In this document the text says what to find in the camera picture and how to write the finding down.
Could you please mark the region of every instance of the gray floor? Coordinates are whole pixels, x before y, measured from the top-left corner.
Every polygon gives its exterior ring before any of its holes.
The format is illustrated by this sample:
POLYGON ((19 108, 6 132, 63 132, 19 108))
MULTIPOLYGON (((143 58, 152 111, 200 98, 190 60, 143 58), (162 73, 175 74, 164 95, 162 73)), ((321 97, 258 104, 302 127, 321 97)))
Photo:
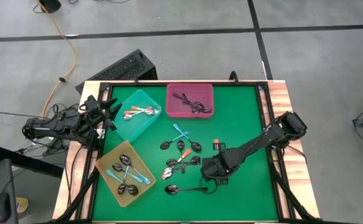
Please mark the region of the gray floor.
MULTIPOLYGON (((125 4, 80 1, 53 14, 64 34, 252 27, 243 0, 130 0, 125 4)), ((260 27, 363 24, 363 1, 254 0, 260 27)), ((0 37, 57 35, 35 1, 0 0, 0 37)), ((293 108, 309 127, 304 151, 322 218, 363 223, 363 142, 351 119, 363 111, 363 30, 264 33, 274 79, 286 80, 293 108)), ((73 40, 78 64, 53 102, 77 103, 73 87, 141 49, 160 79, 264 79, 255 34, 210 34, 73 40)), ((47 95, 72 65, 62 40, 0 42, 0 111, 41 113, 47 95)), ((29 145, 25 119, 0 115, 0 146, 29 145)), ((39 155, 42 151, 33 152, 39 155)), ((46 157, 63 163, 65 154, 46 157)), ((25 172, 16 192, 31 201, 21 223, 51 218, 59 180, 25 172), (49 181, 50 186, 43 185, 49 181)))

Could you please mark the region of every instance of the pink plastic bin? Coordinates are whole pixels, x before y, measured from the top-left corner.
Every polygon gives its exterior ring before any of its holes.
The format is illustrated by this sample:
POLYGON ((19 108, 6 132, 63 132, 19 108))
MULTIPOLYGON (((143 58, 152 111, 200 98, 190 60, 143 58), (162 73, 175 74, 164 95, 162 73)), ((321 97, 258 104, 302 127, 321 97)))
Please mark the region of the pink plastic bin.
POLYGON ((209 118, 214 114, 213 86, 211 84, 182 84, 171 83, 167 85, 166 113, 172 118, 209 118), (189 101, 199 101, 204 106, 212 108, 211 113, 192 113, 188 105, 173 96, 173 93, 184 93, 189 101))

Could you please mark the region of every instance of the teal plastic bin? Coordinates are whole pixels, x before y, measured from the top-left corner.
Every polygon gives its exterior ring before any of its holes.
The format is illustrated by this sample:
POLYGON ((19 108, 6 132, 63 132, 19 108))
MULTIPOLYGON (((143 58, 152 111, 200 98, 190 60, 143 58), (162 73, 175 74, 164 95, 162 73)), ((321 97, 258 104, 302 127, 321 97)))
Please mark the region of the teal plastic bin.
POLYGON ((162 113, 162 108, 154 100, 151 99, 143 90, 135 91, 127 98, 115 118, 116 132, 125 140, 133 142, 146 128, 149 127, 159 115, 162 113), (145 113, 136 114, 130 120, 124 120, 122 117, 125 111, 132 110, 132 106, 139 108, 147 108, 152 106, 152 109, 159 110, 158 114, 148 115, 145 113))

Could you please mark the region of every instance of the orange cable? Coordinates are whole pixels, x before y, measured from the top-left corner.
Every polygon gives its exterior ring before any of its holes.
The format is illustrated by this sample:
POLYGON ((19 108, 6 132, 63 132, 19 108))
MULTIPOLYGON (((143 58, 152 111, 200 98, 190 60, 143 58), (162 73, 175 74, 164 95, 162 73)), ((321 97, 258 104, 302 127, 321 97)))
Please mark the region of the orange cable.
MULTIPOLYGON (((70 47, 72 48, 72 51, 73 51, 73 65, 72 67, 70 68, 70 70, 62 77, 63 79, 65 79, 68 75, 71 74, 71 72, 75 69, 75 66, 76 66, 76 62, 77 62, 77 56, 76 56, 76 50, 75 50, 75 47, 72 45, 72 43, 66 38, 66 36, 64 36, 62 33, 61 33, 61 30, 59 29, 57 23, 55 22, 54 18, 47 12, 46 8, 40 3, 39 0, 37 0, 37 3, 40 5, 40 7, 43 9, 43 11, 48 15, 48 17, 51 19, 51 21, 54 23, 55 25, 55 28, 57 29, 58 33, 59 33, 59 36, 61 36, 61 38, 63 38, 64 40, 66 40, 68 42, 68 44, 70 45, 70 47)), ((49 97, 47 98, 47 101, 45 102, 45 105, 44 105, 44 108, 43 108, 43 112, 42 112, 42 117, 44 118, 45 117, 45 111, 47 109, 47 106, 49 105, 50 103, 50 100, 52 98, 52 95, 54 94, 54 92, 57 90, 58 86, 61 84, 62 82, 59 81, 57 83, 57 85, 54 87, 54 89, 51 91, 49 97)))

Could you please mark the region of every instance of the translucent container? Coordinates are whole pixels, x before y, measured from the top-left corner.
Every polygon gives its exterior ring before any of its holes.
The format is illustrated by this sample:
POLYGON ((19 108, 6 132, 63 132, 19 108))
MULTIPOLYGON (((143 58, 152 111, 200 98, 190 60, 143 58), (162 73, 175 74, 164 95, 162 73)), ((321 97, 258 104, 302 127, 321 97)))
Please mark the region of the translucent container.
POLYGON ((127 98, 115 118, 115 125, 117 127, 116 132, 125 141, 133 142, 146 128, 149 127, 162 112, 161 106, 159 106, 154 100, 152 100, 143 90, 135 91, 129 98, 127 98), (139 108, 147 108, 152 106, 152 109, 159 110, 156 115, 147 115, 145 113, 136 114, 130 120, 123 119, 125 111, 132 110, 132 106, 139 108))
MULTIPOLYGON (((129 205, 131 202, 134 202, 140 195, 145 193, 148 189, 150 189, 156 182, 154 175, 152 175, 151 171, 146 167, 144 162, 138 156, 137 152, 133 149, 131 144, 128 141, 122 142, 119 146, 112 149, 108 154, 101 157, 99 160, 96 161, 95 166, 97 167, 98 171, 102 175, 103 179, 105 180, 108 187, 111 189, 113 195, 119 202, 120 206, 125 207, 129 205), (118 194, 118 187, 121 184, 120 181, 116 180, 115 178, 111 177, 110 175, 106 174, 106 170, 112 171, 118 178, 123 180, 125 176, 124 172, 116 172, 112 168, 112 164, 117 163, 122 165, 123 170, 126 170, 126 166, 121 163, 119 156, 124 154, 130 157, 131 165, 138 170, 141 174, 143 174, 146 178, 148 178, 151 183, 146 184, 145 182, 140 183, 136 179, 132 178, 130 175, 126 176, 125 184, 131 185, 134 184, 138 188, 137 195, 131 195, 127 192, 127 189, 120 195, 118 194)), ((133 174, 139 177, 138 173, 134 171, 133 168, 129 168, 128 173, 133 174)))
POLYGON ((209 118, 214 114, 213 86, 211 84, 170 83, 166 89, 166 113, 172 118, 209 118), (193 113, 192 108, 173 96, 185 94, 189 101, 198 101, 212 109, 210 113, 193 113))

